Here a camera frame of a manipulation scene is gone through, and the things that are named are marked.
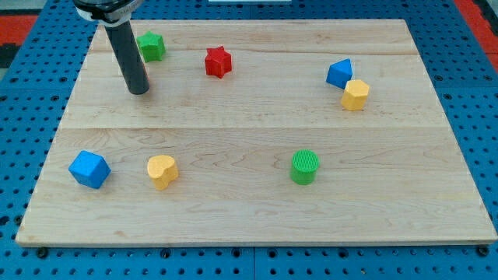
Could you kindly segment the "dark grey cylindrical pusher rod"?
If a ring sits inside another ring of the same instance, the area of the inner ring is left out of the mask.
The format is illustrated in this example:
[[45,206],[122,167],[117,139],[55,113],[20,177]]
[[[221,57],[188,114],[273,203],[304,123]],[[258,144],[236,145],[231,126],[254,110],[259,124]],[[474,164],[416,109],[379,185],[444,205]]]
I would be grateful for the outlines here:
[[142,95],[149,90],[149,78],[129,21],[105,27],[128,91]]

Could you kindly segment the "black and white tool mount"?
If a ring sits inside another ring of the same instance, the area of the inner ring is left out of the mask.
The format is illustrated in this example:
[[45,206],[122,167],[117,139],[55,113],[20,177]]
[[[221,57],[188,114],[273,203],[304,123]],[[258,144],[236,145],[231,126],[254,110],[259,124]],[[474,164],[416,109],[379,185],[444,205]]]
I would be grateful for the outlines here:
[[129,21],[144,0],[73,0],[77,13],[87,21],[116,27]]

